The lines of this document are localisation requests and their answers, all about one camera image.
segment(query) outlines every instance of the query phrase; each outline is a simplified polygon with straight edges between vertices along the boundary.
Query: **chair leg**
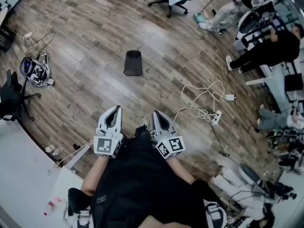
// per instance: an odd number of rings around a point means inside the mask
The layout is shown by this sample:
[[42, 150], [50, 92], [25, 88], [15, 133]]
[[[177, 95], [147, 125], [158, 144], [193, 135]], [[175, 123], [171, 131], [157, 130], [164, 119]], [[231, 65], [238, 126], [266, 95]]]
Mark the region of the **chair leg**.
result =
[[167, 18], [171, 18], [172, 6], [169, 5], [169, 14], [167, 14]]
[[182, 5], [180, 5], [180, 4], [176, 4], [176, 6], [182, 8], [182, 9], [185, 10], [185, 11], [188, 11], [188, 9], [186, 9], [184, 6], [182, 6]]
[[168, 2], [168, 0], [158, 0], [158, 1], [155, 1], [155, 2], [149, 2], [149, 3], [148, 3], [148, 6], [150, 7], [152, 4], [156, 4], [156, 3], [165, 3], [165, 2]]
[[22, 108], [23, 108], [24, 111], [25, 111], [25, 114], [28, 116], [28, 118], [29, 118], [30, 120], [34, 121], [34, 118], [33, 118], [32, 116], [29, 115], [29, 112], [28, 112], [28, 109], [27, 109], [25, 103], [23, 102], [23, 103], [21, 103], [21, 105], [22, 105]]
[[26, 96], [24, 96], [23, 99], [27, 100], [27, 99], [30, 99], [30, 98], [35, 97], [37, 95], [38, 95], [39, 98], [41, 97], [40, 93], [35, 93], [35, 94], [31, 94], [31, 95], [26, 95]]
[[28, 81], [28, 77], [25, 77], [25, 82], [22, 86], [22, 89], [21, 89], [21, 96], [24, 96], [24, 93], [25, 93], [25, 86], [27, 85], [27, 81]]

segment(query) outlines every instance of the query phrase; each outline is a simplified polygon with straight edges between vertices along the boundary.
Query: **black pants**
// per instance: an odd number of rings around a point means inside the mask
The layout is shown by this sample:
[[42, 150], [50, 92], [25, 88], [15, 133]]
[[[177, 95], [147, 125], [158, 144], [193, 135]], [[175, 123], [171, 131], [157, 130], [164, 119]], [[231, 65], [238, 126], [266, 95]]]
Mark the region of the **black pants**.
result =
[[248, 72], [263, 64], [270, 66], [271, 57], [266, 56], [265, 49], [264, 43], [256, 45], [251, 50], [241, 55], [237, 60], [232, 61], [230, 63], [231, 68], [235, 69], [241, 67], [242, 72]]

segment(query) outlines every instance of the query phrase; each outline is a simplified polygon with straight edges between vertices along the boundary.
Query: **plug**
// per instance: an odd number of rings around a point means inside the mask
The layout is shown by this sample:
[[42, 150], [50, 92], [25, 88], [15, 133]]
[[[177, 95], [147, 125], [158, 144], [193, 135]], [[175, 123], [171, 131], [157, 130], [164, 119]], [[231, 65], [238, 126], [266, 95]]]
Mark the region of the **plug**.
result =
[[226, 95], [226, 100], [227, 101], [235, 101], [237, 97], [235, 95]]

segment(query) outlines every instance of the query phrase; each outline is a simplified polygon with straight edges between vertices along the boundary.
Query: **white robot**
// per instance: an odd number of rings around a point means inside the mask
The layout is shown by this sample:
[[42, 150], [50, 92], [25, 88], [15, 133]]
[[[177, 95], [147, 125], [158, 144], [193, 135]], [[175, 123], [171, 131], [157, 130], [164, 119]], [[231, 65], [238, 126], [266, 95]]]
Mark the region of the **white robot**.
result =
[[[178, 136], [173, 121], [164, 113], [154, 111], [152, 140], [157, 142], [155, 148], [164, 159], [179, 155], [185, 150], [182, 136]], [[122, 145], [121, 134], [122, 109], [114, 106], [103, 113], [98, 121], [94, 137], [94, 153], [99, 156], [115, 158]]]

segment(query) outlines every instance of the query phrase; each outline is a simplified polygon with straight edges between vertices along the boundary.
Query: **robot part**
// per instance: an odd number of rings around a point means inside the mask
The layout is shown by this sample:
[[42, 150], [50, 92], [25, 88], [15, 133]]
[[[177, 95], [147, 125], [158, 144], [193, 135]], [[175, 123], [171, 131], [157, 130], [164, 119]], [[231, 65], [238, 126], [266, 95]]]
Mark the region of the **robot part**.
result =
[[114, 106], [103, 113], [96, 128], [94, 137], [94, 153], [99, 156], [115, 158], [121, 147], [122, 109]]

